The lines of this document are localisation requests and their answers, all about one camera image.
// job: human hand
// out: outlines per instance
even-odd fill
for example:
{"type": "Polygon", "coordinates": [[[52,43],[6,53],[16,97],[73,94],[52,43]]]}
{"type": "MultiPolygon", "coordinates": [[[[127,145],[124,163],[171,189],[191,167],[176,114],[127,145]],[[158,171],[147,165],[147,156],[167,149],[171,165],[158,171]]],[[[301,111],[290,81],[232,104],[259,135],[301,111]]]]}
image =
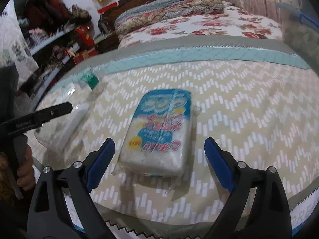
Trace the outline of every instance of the human hand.
{"type": "MultiPolygon", "coordinates": [[[[32,150],[29,145],[27,145],[26,152],[24,154],[25,161],[17,170],[17,176],[19,177],[17,180],[18,187],[23,187],[25,191],[31,190],[35,186],[35,177],[34,170],[32,168],[33,159],[32,159],[32,150]]],[[[4,182],[6,181],[6,177],[4,175],[4,171],[8,168],[8,161],[0,156],[0,173],[1,179],[4,182]]]]}

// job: metal screw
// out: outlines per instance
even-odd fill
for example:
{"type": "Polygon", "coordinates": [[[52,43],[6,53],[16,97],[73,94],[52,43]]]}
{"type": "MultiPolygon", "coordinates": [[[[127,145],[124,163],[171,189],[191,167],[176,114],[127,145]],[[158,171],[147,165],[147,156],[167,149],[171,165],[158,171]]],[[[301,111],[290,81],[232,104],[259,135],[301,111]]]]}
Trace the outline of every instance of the metal screw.
{"type": "Polygon", "coordinates": [[[270,171],[271,173],[277,172],[276,168],[273,167],[273,166],[269,167],[269,171],[270,171]]]}
{"type": "Polygon", "coordinates": [[[244,162],[240,161],[237,163],[239,168],[245,168],[247,166],[247,164],[245,164],[244,162]]]}
{"type": "Polygon", "coordinates": [[[80,168],[82,166],[82,162],[80,162],[80,161],[77,161],[77,162],[75,162],[74,164],[73,164],[73,167],[74,168],[80,168]]]}
{"type": "Polygon", "coordinates": [[[51,170],[51,168],[48,167],[48,166],[46,166],[46,167],[43,168],[43,172],[44,172],[44,173],[48,173],[50,170],[51,170]]]}

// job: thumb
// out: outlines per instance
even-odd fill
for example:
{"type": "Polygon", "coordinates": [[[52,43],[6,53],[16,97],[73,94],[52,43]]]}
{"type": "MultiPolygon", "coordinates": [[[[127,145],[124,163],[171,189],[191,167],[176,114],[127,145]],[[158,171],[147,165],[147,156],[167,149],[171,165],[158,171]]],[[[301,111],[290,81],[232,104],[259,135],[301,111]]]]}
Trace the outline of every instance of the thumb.
{"type": "Polygon", "coordinates": [[[8,168],[8,161],[3,156],[0,156],[0,170],[5,170],[8,168]]]}

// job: nightstand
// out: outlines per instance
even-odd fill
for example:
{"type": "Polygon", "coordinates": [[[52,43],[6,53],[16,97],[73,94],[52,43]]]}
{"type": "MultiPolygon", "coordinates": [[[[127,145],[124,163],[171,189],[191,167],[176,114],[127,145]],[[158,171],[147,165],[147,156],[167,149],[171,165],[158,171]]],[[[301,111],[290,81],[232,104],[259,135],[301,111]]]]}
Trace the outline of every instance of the nightstand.
{"type": "Polygon", "coordinates": [[[111,32],[95,39],[95,48],[99,54],[117,49],[120,42],[116,32],[111,32]]]}

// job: blue label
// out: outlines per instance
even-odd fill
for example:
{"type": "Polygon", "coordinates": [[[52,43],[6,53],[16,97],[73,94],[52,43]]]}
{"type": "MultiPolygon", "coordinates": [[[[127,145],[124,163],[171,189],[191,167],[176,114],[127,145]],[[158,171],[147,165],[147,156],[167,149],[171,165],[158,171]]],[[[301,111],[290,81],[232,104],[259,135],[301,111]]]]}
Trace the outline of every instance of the blue label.
{"type": "Polygon", "coordinates": [[[181,141],[173,140],[173,133],[184,128],[184,120],[190,120],[190,111],[191,93],[188,91],[155,90],[145,94],[133,116],[145,122],[130,143],[140,143],[143,152],[178,150],[181,141]]]}

